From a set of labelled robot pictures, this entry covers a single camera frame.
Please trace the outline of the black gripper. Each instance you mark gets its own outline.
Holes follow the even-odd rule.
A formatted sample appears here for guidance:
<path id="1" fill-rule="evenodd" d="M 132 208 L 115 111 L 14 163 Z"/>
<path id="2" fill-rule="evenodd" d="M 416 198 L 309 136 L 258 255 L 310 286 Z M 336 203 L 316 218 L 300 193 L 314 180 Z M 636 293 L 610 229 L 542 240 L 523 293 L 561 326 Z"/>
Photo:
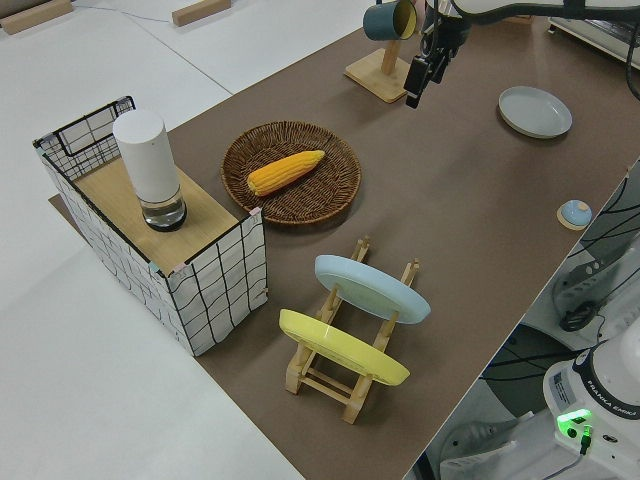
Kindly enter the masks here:
<path id="1" fill-rule="evenodd" d="M 456 56 L 466 42 L 471 24 L 461 18 L 444 18 L 438 21 L 427 18 L 421 29 L 420 56 L 412 59 L 404 83 L 406 105 L 416 109 L 427 83 L 440 83 L 450 59 Z"/>

